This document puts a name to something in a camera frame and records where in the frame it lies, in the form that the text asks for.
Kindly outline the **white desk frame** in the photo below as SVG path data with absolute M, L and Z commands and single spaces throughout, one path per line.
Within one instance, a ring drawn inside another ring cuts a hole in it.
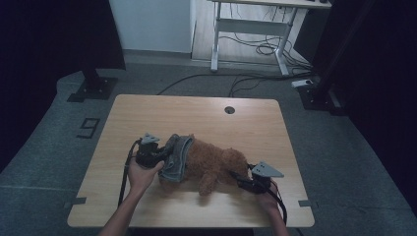
M 285 63 L 283 51 L 291 33 L 293 23 L 299 9 L 325 9 L 329 10 L 331 4 L 328 0 L 209 0 L 216 6 L 214 18 L 214 38 L 211 50 L 210 70 L 218 70 L 218 41 L 221 32 L 236 32 L 258 35 L 280 36 L 281 42 L 274 52 L 280 73 L 288 76 L 289 72 Z M 223 4 L 246 4 L 256 6 L 289 7 L 293 9 L 292 15 L 287 22 L 265 22 L 252 20 L 237 20 L 221 17 Z

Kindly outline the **black tape floor marking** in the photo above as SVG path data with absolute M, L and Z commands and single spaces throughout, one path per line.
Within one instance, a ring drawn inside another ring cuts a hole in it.
M 99 122 L 99 118 L 86 118 L 80 127 L 81 132 L 77 134 L 77 138 L 92 139 Z

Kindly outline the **grey denim doll garment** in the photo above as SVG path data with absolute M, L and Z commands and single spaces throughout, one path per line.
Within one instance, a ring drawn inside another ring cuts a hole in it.
M 189 149 L 194 142 L 193 136 L 179 136 L 173 134 L 165 146 L 168 156 L 158 176 L 164 180 L 179 183 L 183 180 Z

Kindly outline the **white power strip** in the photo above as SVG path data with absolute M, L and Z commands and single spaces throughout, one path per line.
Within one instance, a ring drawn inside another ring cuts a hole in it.
M 296 89 L 299 87 L 311 86 L 312 84 L 313 84 L 312 80 L 299 80 L 299 81 L 292 82 L 291 86 Z

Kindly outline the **brown plush teddy bear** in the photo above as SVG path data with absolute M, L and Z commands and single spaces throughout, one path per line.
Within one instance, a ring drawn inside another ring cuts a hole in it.
M 215 190 L 217 183 L 235 184 L 235 179 L 229 174 L 230 171 L 249 177 L 248 169 L 248 161 L 241 151 L 232 147 L 216 147 L 194 137 L 194 142 L 188 152 L 183 180 L 175 183 L 159 176 L 158 178 L 162 189 L 167 193 L 173 192 L 187 180 L 197 180 L 199 195 L 205 197 Z

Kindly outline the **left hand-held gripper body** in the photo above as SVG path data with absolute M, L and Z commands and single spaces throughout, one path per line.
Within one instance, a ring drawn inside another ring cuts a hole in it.
M 136 155 L 136 162 L 143 168 L 154 168 L 164 159 L 163 148 L 158 147 L 160 138 L 145 133 L 139 140 L 139 150 Z

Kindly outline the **person's right hand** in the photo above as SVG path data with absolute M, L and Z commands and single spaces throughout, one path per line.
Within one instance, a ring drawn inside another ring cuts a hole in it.
M 255 195 L 256 201 L 265 213 L 279 213 L 278 204 L 275 200 L 275 197 L 277 196 L 277 189 L 274 185 L 271 185 L 269 189 L 271 190 L 271 194 L 263 193 Z

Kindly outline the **person's left hand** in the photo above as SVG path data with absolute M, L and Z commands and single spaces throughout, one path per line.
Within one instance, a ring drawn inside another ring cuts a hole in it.
M 152 183 L 155 174 L 159 172 L 163 166 L 164 162 L 160 161 L 154 168 L 145 169 L 136 162 L 135 158 L 132 158 L 130 160 L 128 170 L 128 178 L 130 183 L 130 191 L 128 196 L 140 199 Z

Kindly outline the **black stand with slanted pole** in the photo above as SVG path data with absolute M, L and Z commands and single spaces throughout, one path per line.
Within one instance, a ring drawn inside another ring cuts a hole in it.
M 311 9 L 296 40 L 296 50 L 312 65 L 320 79 L 313 86 L 299 88 L 306 110 L 342 115 L 342 98 L 337 71 L 348 55 L 348 47 L 375 0 L 327 0 L 329 9 Z

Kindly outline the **black stand with base plate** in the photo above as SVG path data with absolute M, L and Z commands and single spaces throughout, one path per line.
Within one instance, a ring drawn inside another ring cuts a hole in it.
M 101 77 L 94 68 L 84 69 L 82 73 L 84 81 L 79 89 L 68 97 L 68 102 L 84 102 L 86 99 L 107 100 L 118 82 L 117 78 Z

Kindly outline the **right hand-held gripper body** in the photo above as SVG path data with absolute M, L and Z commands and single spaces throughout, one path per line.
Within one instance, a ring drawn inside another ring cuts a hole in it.
M 251 172 L 250 179 L 253 180 L 253 184 L 250 186 L 243 185 L 239 186 L 250 193 L 254 194 L 263 194 L 268 191 L 271 185 L 271 178 L 283 178 L 284 174 L 281 173 L 279 170 L 275 169 L 274 167 L 270 166 L 269 164 L 260 161 L 258 164 L 249 164 L 248 168 Z

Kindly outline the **dark curtain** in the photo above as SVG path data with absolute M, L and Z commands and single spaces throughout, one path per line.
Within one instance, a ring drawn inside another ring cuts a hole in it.
M 109 0 L 0 0 L 0 172 L 87 68 L 125 68 Z
M 417 0 L 375 0 L 348 49 L 343 114 L 417 211 Z

